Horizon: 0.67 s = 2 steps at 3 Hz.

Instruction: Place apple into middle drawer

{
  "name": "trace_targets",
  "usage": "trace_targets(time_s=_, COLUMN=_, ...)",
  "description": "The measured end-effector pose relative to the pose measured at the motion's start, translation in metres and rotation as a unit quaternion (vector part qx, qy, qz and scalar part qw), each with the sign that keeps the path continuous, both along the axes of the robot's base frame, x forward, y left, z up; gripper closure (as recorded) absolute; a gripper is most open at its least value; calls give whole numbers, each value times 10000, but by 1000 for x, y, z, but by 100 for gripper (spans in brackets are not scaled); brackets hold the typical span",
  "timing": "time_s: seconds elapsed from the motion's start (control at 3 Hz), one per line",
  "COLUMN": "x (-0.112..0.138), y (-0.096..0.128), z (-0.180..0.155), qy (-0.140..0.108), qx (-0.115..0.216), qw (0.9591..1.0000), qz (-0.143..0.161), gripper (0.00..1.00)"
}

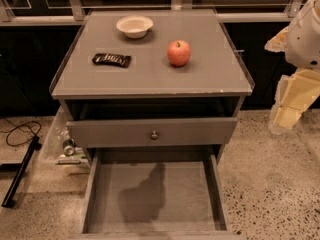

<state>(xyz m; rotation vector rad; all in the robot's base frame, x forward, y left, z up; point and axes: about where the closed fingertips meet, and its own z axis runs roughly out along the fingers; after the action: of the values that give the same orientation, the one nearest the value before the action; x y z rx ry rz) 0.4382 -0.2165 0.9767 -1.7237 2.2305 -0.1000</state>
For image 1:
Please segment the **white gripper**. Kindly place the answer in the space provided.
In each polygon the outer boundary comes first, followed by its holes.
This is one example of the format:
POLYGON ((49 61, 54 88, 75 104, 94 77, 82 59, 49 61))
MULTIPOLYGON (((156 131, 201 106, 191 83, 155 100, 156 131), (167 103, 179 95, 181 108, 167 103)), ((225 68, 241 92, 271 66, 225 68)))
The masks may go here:
POLYGON ((320 0, 308 0, 296 17, 264 49, 284 52, 286 61, 299 67, 291 76, 282 75, 271 108, 269 130, 283 134, 320 97, 320 0))

